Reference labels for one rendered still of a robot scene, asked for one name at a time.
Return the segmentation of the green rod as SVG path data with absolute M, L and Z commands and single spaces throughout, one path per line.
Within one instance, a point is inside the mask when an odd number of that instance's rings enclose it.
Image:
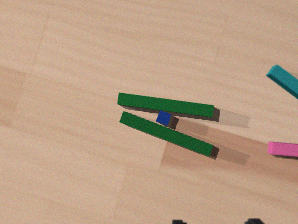
M 214 105 L 209 104 L 186 102 L 127 93 L 118 94 L 117 104 L 205 117 L 213 117 L 214 110 Z
M 125 111 L 123 111 L 119 122 L 206 156 L 210 156 L 213 148 L 212 144 L 206 143 Z

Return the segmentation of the pink rod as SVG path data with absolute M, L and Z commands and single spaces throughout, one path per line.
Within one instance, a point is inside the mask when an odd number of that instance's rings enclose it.
M 268 141 L 268 153 L 274 155 L 298 156 L 298 144 Z

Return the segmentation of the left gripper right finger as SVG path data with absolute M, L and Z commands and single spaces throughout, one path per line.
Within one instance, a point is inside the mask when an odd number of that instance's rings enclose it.
M 259 218 L 249 218 L 247 221 L 244 222 L 244 224 L 265 224 L 265 223 L 261 221 Z

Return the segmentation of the turquoise rod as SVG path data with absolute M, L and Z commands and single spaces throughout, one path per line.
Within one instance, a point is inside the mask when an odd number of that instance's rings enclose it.
M 266 76 L 298 99 L 298 79 L 278 64 L 272 66 Z

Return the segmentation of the small blue cube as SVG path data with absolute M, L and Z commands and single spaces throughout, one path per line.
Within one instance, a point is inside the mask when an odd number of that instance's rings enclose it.
M 168 125 L 171 115 L 172 114 L 160 110 L 156 122 Z

